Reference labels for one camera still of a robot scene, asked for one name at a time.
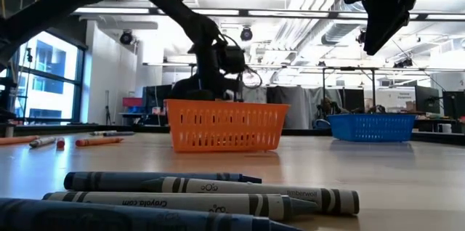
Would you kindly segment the thin black tripod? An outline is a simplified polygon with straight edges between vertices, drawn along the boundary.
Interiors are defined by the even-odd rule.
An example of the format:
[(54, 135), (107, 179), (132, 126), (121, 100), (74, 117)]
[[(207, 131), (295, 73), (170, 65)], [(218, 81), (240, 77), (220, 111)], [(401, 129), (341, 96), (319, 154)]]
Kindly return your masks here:
[(110, 104), (110, 92), (108, 90), (105, 90), (105, 124), (107, 126), (112, 124), (109, 104)]

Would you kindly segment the blue plastic basket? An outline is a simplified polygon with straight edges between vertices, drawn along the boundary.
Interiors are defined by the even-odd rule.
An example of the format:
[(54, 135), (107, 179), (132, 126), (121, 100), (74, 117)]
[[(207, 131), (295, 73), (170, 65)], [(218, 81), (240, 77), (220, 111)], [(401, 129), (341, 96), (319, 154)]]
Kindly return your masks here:
[(374, 113), (330, 115), (333, 137), (349, 142), (407, 142), (415, 115)]

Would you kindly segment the orange plastic basket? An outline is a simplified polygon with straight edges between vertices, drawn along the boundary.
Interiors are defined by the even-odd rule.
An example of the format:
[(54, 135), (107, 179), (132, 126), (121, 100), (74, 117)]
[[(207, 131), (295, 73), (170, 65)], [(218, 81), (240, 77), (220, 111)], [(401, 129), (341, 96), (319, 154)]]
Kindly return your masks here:
[(275, 150), (288, 109), (285, 104), (166, 101), (172, 147), (177, 153)]

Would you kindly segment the gray fabric cover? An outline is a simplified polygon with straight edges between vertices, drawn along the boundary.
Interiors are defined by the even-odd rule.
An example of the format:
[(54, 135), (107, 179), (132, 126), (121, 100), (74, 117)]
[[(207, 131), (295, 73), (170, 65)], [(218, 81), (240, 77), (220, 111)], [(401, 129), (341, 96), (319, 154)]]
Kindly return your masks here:
[(285, 129), (313, 129), (312, 123), (318, 114), (317, 106), (324, 97), (341, 107), (341, 95), (337, 89), (308, 89), (301, 86), (267, 88), (268, 103), (289, 105), (284, 122)]

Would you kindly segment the silver ventilation duct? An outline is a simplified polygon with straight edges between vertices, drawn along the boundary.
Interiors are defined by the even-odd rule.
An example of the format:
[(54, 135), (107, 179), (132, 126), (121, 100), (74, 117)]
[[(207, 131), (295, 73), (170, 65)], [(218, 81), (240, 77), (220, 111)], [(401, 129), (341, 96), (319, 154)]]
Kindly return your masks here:
[[(286, 9), (363, 11), (360, 2), (345, 4), (342, 0), (286, 0)], [(327, 19), (285, 19), (280, 21), (274, 42), (285, 49), (296, 49), (314, 40), (316, 44), (334, 45), (358, 27), (359, 24)]]

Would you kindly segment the black ceiling light track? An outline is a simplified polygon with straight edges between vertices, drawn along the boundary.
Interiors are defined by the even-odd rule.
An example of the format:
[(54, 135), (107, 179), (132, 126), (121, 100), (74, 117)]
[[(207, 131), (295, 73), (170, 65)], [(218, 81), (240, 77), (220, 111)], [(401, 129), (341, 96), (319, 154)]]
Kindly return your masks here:
[[(195, 13), (211, 17), (256, 17), (256, 18), (286, 18), (286, 19), (329, 19), (329, 20), (367, 20), (365, 12), (340, 12), (340, 11), (298, 11), (298, 10), (265, 10), (265, 9), (204, 9), (195, 8)], [(130, 8), (130, 7), (81, 7), (74, 14), (77, 15), (165, 15), (161, 9)], [(410, 13), (414, 22), (464, 22), (465, 13), (434, 13), (414, 12)]]

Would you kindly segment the white sign board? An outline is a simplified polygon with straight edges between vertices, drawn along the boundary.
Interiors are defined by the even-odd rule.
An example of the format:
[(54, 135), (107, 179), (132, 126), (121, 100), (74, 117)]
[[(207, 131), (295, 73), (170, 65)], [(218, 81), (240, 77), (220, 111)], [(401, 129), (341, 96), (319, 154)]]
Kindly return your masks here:
[(386, 110), (405, 110), (407, 102), (414, 102), (415, 91), (413, 89), (379, 89), (376, 91), (376, 104)]

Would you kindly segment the window with dark frame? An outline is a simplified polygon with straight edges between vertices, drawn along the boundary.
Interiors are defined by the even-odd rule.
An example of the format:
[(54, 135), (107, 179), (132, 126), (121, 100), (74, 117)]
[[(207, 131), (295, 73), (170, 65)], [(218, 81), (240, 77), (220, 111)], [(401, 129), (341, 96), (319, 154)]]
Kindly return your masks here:
[(84, 51), (41, 32), (15, 55), (13, 110), (25, 124), (65, 124), (78, 118)]

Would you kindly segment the red storage bin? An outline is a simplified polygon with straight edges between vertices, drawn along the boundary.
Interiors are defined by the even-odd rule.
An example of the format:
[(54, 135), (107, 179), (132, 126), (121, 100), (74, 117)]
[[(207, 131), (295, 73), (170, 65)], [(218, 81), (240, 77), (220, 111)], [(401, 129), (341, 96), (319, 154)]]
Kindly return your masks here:
[(143, 100), (140, 97), (124, 97), (122, 99), (122, 105), (126, 108), (130, 107), (142, 107)]

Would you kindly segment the black metal stand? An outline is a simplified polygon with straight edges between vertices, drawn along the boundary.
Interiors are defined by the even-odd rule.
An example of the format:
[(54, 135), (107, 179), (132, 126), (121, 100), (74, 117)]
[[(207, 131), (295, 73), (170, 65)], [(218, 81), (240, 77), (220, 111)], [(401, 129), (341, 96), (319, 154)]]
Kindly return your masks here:
[(370, 111), (371, 113), (376, 112), (376, 85), (375, 85), (375, 72), (379, 68), (374, 68), (374, 67), (360, 67), (360, 66), (344, 66), (344, 67), (331, 67), (331, 66), (326, 66), (322, 67), (322, 75), (323, 75), (323, 98), (320, 102), (318, 111), (319, 114), (321, 115), (321, 118), (326, 117), (328, 114), (326, 112), (326, 108), (330, 108), (329, 114), (332, 114), (335, 109), (331, 107), (331, 104), (326, 104), (326, 79), (331, 75), (330, 73), (326, 74), (327, 70), (332, 70), (334, 73), (336, 70), (340, 71), (352, 71), (355, 72), (356, 70), (359, 70), (362, 74), (365, 74), (370, 80), (371, 80), (371, 90), (372, 90), (372, 105), (370, 105), (367, 109), (367, 111)]

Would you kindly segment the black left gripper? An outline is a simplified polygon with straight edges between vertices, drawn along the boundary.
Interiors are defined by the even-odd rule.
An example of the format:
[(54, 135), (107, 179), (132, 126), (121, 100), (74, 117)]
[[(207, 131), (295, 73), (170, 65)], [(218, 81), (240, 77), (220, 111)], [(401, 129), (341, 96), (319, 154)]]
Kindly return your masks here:
[(231, 100), (226, 91), (241, 92), (244, 83), (237, 79), (217, 76), (210, 80), (201, 80), (198, 74), (175, 83), (169, 93), (169, 99), (175, 100)]

